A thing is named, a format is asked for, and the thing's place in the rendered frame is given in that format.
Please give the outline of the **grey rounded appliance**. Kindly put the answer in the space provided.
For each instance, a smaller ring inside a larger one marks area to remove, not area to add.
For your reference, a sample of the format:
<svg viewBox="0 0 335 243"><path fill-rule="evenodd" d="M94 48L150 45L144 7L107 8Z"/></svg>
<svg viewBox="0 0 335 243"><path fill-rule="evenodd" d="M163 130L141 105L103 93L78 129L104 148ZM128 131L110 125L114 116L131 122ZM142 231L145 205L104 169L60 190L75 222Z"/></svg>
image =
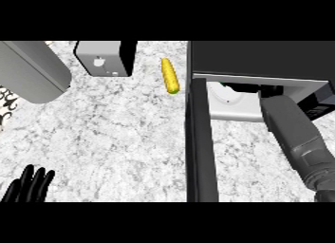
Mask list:
<svg viewBox="0 0 335 243"><path fill-rule="evenodd" d="M52 102L70 82L70 69L45 41L0 41L0 85L23 99Z"/></svg>

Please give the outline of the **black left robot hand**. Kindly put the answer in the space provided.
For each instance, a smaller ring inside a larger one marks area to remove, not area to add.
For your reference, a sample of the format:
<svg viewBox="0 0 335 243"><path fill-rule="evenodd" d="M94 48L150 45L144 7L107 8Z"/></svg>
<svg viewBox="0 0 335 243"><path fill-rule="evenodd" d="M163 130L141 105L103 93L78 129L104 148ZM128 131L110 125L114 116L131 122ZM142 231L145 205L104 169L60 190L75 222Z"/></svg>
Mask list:
<svg viewBox="0 0 335 243"><path fill-rule="evenodd" d="M45 171L42 167L35 170L35 165L29 164L7 190L2 202L45 202L48 187L55 177L55 171Z"/></svg>

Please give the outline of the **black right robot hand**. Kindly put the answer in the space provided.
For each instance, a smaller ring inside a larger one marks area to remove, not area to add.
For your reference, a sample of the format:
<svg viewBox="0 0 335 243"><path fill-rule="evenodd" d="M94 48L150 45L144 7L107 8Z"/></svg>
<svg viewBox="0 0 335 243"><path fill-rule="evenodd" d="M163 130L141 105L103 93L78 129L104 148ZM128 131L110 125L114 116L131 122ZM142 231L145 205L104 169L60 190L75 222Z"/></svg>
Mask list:
<svg viewBox="0 0 335 243"><path fill-rule="evenodd" d="M266 84L234 84L224 83L224 86L229 86L235 92L258 93L263 99L284 94L283 85L266 85Z"/></svg>

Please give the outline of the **yellow corn cob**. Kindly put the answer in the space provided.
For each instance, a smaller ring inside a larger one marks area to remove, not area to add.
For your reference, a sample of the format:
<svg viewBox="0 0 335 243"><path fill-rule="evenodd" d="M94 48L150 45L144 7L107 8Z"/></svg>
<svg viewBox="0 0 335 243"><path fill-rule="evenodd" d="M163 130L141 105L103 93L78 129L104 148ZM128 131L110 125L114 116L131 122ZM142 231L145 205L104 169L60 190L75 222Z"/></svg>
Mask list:
<svg viewBox="0 0 335 243"><path fill-rule="evenodd" d="M162 59L162 74L168 92L170 94L178 94L181 92L181 83L173 64L168 58Z"/></svg>

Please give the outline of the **grey and black toaster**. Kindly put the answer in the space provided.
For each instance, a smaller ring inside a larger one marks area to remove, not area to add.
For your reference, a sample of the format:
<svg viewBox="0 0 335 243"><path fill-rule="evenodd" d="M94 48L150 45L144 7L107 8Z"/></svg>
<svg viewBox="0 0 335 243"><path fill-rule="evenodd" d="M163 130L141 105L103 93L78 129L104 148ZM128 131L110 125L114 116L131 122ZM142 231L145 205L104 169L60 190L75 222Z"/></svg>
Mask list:
<svg viewBox="0 0 335 243"><path fill-rule="evenodd" d="M73 54L91 76L129 77L137 46L137 41L79 41Z"/></svg>

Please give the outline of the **black microwave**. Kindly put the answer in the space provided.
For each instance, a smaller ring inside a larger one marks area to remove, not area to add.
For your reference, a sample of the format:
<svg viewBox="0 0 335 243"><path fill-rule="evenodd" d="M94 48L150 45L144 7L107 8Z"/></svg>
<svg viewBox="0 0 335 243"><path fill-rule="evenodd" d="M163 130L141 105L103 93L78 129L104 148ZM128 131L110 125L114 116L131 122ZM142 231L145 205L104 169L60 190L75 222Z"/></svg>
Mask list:
<svg viewBox="0 0 335 243"><path fill-rule="evenodd" d="M283 85L283 95L314 120L335 111L335 41L191 41L188 74L206 79L207 87L209 82ZM260 98L256 112L237 112L209 88L210 117L262 122Z"/></svg>

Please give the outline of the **black microwave door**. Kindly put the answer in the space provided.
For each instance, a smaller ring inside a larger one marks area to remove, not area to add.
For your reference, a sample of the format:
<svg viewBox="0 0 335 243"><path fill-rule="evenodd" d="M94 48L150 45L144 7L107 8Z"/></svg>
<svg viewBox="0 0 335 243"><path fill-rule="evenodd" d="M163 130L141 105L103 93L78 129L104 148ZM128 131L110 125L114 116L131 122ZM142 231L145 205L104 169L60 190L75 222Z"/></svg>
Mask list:
<svg viewBox="0 0 335 243"><path fill-rule="evenodd" d="M218 202L207 80L190 83L185 108L187 201Z"/></svg>

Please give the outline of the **white microwave turntable plate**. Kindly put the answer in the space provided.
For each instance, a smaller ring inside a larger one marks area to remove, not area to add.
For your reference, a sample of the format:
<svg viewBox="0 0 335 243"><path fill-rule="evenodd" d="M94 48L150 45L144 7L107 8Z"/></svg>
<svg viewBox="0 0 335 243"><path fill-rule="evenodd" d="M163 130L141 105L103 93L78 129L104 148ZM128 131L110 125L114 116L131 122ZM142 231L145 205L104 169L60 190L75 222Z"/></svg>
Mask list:
<svg viewBox="0 0 335 243"><path fill-rule="evenodd" d="M259 108L258 94L237 92L219 82L209 82L212 95L222 105L237 112L256 112Z"/></svg>

